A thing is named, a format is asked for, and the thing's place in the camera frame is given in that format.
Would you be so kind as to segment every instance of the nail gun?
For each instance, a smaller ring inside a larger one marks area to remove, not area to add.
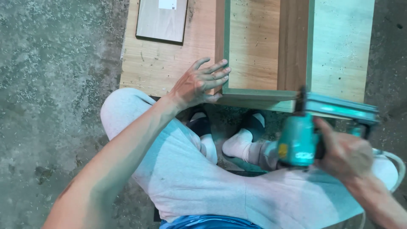
[[[368,139],[378,110],[375,106],[306,92],[301,88],[295,100],[294,113],[284,124],[278,141],[279,164],[283,167],[306,167],[322,159],[325,144],[314,127],[313,115],[324,114],[351,119],[348,133]]]

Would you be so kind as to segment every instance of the white label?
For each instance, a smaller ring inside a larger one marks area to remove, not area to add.
[[[177,0],[158,0],[160,9],[177,9]]]

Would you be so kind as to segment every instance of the hand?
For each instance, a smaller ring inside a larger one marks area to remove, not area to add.
[[[319,168],[344,184],[355,178],[372,175],[373,152],[368,141],[337,133],[323,119],[314,118],[314,123],[322,132],[326,147],[324,158],[315,161]]]
[[[222,85],[228,80],[231,72],[229,67],[214,73],[224,67],[228,61],[224,59],[211,67],[199,70],[199,67],[208,61],[210,61],[209,57],[197,60],[168,94],[180,110],[185,110],[200,103],[214,103],[222,97],[220,93],[207,95],[205,92]]]

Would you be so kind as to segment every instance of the blue shirt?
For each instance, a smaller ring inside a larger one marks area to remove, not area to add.
[[[229,216],[182,216],[174,222],[161,221],[160,229],[261,229],[244,219]]]

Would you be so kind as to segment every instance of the sticker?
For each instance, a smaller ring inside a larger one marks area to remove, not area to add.
[[[287,156],[287,144],[280,144],[278,147],[278,156],[282,159]]]
[[[158,0],[160,9],[177,9],[177,0]]]

